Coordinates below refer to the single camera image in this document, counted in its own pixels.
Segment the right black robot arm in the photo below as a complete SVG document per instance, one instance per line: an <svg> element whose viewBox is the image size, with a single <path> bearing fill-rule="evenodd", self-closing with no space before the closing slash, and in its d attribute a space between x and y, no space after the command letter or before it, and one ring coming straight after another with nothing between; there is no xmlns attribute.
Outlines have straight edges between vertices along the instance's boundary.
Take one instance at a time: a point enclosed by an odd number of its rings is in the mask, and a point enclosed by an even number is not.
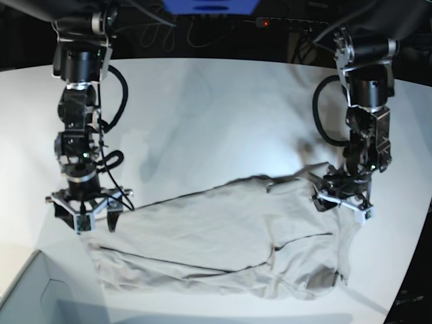
<svg viewBox="0 0 432 324"><path fill-rule="evenodd" d="M118 184L101 186L99 176L124 161L124 154L104 152L104 135L121 118L128 100L128 85L110 65L111 39L118 15L115 1L4 1L33 18L51 23L57 35L52 75L65 82L57 114L64 124L54 142L61 175L68 187L46 197L55 217L77 234L95 229L95 217L107 213L107 227L114 232L125 208L132 209L130 189ZM102 118L101 82L111 72L120 81L122 98L111 122Z"/></svg>

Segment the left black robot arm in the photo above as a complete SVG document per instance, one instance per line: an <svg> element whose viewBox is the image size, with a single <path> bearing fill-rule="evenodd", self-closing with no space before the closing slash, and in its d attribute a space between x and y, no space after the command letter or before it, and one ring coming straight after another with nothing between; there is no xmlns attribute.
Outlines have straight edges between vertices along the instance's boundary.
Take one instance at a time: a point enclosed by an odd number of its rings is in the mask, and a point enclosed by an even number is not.
<svg viewBox="0 0 432 324"><path fill-rule="evenodd" d="M357 222L374 215L370 202L372 176L392 162L389 139L389 98L395 95L392 71L400 43L408 38L431 10L430 1L351 1L340 17L313 39L318 45L332 35L337 75L326 77L316 88L312 110L323 140L343 148L343 164L330 165L313 180L313 202L318 211L347 207ZM338 81L347 100L347 140L331 138L319 118L319 95Z"/></svg>

